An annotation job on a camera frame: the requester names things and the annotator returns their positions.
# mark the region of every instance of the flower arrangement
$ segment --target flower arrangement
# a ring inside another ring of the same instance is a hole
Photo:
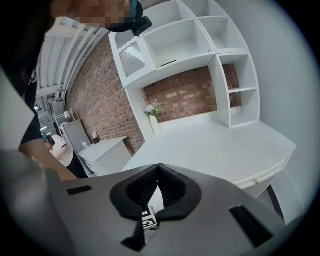
[[[161,113],[162,109],[161,109],[161,105],[163,105],[162,103],[159,103],[158,100],[156,99],[151,105],[147,106],[144,110],[144,113],[149,117],[155,117],[156,115],[158,115],[159,113]]]

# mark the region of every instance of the black pants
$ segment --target black pants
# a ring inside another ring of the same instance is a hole
[[[78,179],[88,178],[84,167],[78,159],[76,153],[73,151],[73,159],[70,165],[67,167]]]

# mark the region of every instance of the white wall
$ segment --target white wall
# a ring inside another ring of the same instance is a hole
[[[280,203],[290,202],[282,210],[292,220],[308,208],[319,187],[319,67],[300,30],[274,2],[216,2],[233,19],[251,51],[260,85],[260,120],[297,145],[287,175],[279,175],[272,184]]]

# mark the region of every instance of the white vase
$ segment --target white vase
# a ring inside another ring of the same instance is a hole
[[[160,134],[161,130],[160,130],[160,125],[158,123],[157,118],[155,116],[150,115],[150,122],[151,122],[151,126],[152,126],[154,133]]]

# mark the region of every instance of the black shirt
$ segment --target black shirt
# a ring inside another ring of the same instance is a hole
[[[22,144],[42,138],[38,114],[34,109],[38,83],[32,83],[31,76],[37,66],[45,34],[55,21],[51,16],[52,1],[10,0],[5,9],[11,18],[1,17],[6,39],[2,41],[0,64],[13,87],[35,114]]]

